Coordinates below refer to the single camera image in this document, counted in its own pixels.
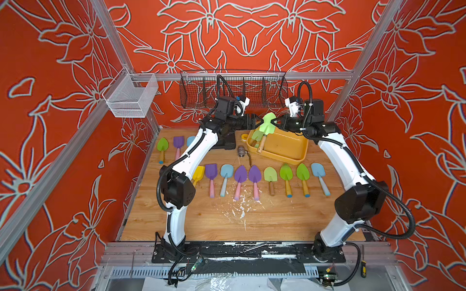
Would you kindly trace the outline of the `green shovel brown wooden handle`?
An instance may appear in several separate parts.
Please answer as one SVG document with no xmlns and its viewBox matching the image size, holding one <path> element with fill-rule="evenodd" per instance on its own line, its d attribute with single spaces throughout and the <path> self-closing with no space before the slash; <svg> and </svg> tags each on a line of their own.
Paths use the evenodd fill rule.
<svg viewBox="0 0 466 291">
<path fill-rule="evenodd" d="M 261 132 L 259 130 L 255 130 L 254 133 L 251 136 L 250 146 L 251 147 L 258 147 L 262 137 L 263 137 L 263 132 Z"/>
</svg>

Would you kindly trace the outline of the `purple square shovel pink handle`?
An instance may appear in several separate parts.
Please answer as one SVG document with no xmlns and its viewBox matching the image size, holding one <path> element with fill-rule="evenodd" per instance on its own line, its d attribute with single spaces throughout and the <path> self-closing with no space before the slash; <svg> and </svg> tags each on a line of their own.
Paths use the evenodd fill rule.
<svg viewBox="0 0 466 291">
<path fill-rule="evenodd" d="M 209 179 L 209 197 L 215 198 L 215 184 L 214 180 L 217 177 L 218 170 L 217 164 L 207 164 L 205 166 L 205 175 Z"/>
</svg>

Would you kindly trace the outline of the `yellow square shovel yellow handle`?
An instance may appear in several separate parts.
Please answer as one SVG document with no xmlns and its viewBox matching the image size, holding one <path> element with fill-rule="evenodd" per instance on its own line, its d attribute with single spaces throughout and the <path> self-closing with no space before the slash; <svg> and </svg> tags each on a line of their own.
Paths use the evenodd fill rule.
<svg viewBox="0 0 466 291">
<path fill-rule="evenodd" d="M 205 166 L 198 166 L 192 176 L 193 185 L 196 186 L 201 181 L 205 174 Z"/>
</svg>

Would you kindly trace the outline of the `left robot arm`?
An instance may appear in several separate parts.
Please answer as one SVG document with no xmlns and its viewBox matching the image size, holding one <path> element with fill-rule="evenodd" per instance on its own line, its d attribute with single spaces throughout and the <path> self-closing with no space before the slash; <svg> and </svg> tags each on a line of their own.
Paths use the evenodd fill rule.
<svg viewBox="0 0 466 291">
<path fill-rule="evenodd" d="M 263 119 L 255 114 L 227 116 L 225 119 L 206 116 L 199 123 L 194 142 L 181 157 L 168 166 L 162 166 L 157 182 L 157 201 L 167 213 L 166 230 L 161 242 L 167 251 L 176 255 L 193 256 L 183 248 L 186 212 L 196 193 L 191 181 L 195 170 L 224 133 L 256 129 L 263 124 Z"/>
</svg>

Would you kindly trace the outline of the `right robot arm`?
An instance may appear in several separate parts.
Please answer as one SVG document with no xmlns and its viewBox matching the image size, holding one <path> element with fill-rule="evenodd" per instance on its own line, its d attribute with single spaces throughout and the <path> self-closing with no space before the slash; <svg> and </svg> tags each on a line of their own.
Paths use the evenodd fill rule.
<svg viewBox="0 0 466 291">
<path fill-rule="evenodd" d="M 336 213 L 331 222 L 314 239 L 314 257 L 321 262 L 330 260 L 361 228 L 392 240 L 410 238 L 416 230 L 415 217 L 407 205 L 389 191 L 385 182 L 376 181 L 365 170 L 347 146 L 337 124 L 324 120 L 324 102 L 291 97 L 285 99 L 285 105 L 290 112 L 272 123 L 280 130 L 301 133 L 314 141 L 330 159 L 345 190 L 334 202 Z M 388 234 L 366 225 L 366 221 L 380 213 L 386 198 L 395 202 L 408 219 L 408 229 L 402 234 Z"/>
</svg>

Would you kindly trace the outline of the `light green shovel wooden handle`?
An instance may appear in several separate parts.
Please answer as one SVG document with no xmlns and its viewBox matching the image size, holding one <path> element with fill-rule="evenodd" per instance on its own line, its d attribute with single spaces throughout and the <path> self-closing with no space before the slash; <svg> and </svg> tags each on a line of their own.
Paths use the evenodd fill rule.
<svg viewBox="0 0 466 291">
<path fill-rule="evenodd" d="M 274 167 L 267 167 L 264 169 L 264 179 L 269 185 L 269 194 L 275 195 L 274 183 L 277 182 L 277 172 Z"/>
</svg>

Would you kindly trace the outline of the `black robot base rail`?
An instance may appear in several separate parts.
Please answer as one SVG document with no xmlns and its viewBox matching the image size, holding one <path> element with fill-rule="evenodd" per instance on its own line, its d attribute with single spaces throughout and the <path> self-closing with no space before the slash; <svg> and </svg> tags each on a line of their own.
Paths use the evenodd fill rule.
<svg viewBox="0 0 466 291">
<path fill-rule="evenodd" d="M 329 258 L 319 259 L 313 253 L 312 242 L 289 241 L 188 241 L 182 249 L 204 259 L 296 259 L 300 263 L 344 263 L 342 250 Z"/>
</svg>

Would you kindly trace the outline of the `green shovel yellow handle box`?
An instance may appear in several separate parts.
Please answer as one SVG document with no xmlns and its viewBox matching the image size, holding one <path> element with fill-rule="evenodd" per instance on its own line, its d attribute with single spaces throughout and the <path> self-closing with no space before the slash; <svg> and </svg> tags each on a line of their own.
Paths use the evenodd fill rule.
<svg viewBox="0 0 466 291">
<path fill-rule="evenodd" d="M 157 143 L 157 150 L 159 151 L 159 159 L 158 162 L 160 164 L 165 163 L 165 153 L 169 147 L 168 140 L 165 137 L 160 138 Z"/>
</svg>

